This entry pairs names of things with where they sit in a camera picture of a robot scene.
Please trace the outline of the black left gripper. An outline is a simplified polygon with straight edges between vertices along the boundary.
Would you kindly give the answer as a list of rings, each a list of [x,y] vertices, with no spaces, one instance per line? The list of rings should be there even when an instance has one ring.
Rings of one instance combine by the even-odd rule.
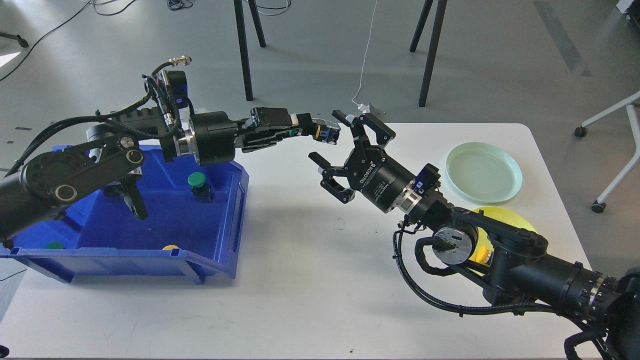
[[[285,139],[317,133],[311,114],[290,114],[286,108],[255,107],[243,125],[242,122],[231,120],[223,111],[191,115],[187,128],[174,139],[176,155],[192,155],[200,166],[233,161],[236,137],[241,128],[242,136],[257,137],[243,141],[243,153],[270,148]]]

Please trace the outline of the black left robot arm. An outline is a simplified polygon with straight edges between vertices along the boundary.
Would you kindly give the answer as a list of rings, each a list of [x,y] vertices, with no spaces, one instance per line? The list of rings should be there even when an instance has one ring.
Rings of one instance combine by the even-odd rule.
[[[16,234],[63,218],[73,203],[102,188],[146,219],[137,189],[146,159],[141,141],[158,140],[166,162],[192,155],[199,166],[230,162],[238,149],[249,153],[291,137],[334,141],[334,128],[308,112],[258,107],[240,120],[222,111],[196,113],[185,73],[167,70],[191,61],[183,55],[160,64],[143,77],[144,98],[122,110],[67,118],[37,134],[1,180],[2,247],[12,249]]]

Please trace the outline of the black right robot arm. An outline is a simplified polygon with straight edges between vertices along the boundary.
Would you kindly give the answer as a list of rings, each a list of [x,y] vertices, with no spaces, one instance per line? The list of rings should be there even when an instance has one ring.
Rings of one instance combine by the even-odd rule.
[[[346,125],[354,148],[343,166],[332,166],[319,153],[310,153],[321,171],[321,187],[342,203],[349,203],[359,192],[384,213],[395,208],[403,212],[392,235],[393,259],[419,299],[459,316],[555,313],[580,330],[564,340],[567,359],[577,360],[576,347],[585,342],[592,342],[604,360],[639,358],[638,269],[629,269],[617,279],[548,254],[548,241],[542,235],[449,203],[439,191],[437,167],[426,164],[413,174],[390,157],[385,146],[396,134],[374,115],[348,119],[335,110],[333,116],[334,121],[311,119],[311,136],[334,143],[340,126]],[[440,277],[464,276],[482,287],[489,306],[449,303],[414,281],[403,262],[403,235],[427,229],[432,235],[414,244],[422,271]]]

